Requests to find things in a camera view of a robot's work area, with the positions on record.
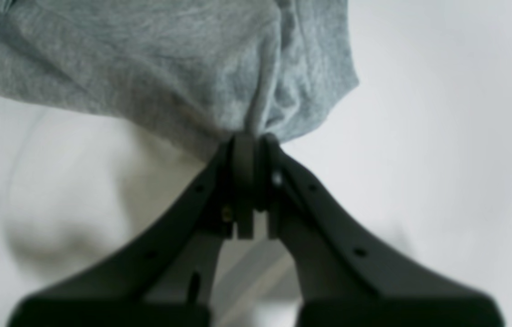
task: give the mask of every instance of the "black plastic bracket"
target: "black plastic bracket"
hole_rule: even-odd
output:
[[[27,296],[11,327],[210,324],[222,243],[254,210],[293,255],[300,327],[501,327],[495,302],[403,256],[357,223],[275,136],[235,134],[146,232],[94,267]]]

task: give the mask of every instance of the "folded fabric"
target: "folded fabric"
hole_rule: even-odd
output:
[[[358,84],[346,0],[0,0],[0,96],[126,118],[207,161]]]

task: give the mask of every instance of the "white fabric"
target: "white fabric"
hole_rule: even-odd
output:
[[[350,29],[360,87],[285,151],[387,242],[495,296],[512,326],[512,0],[352,0]],[[127,122],[0,99],[0,326],[202,167]]]

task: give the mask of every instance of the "white sheet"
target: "white sheet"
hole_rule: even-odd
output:
[[[350,21],[361,85],[285,151],[387,242],[493,294],[512,326],[512,0],[352,0]],[[0,326],[202,167],[126,122],[0,99]]]

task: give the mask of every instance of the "gray t-shirt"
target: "gray t-shirt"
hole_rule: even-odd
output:
[[[0,0],[0,96],[126,118],[208,161],[358,84],[346,0]]]

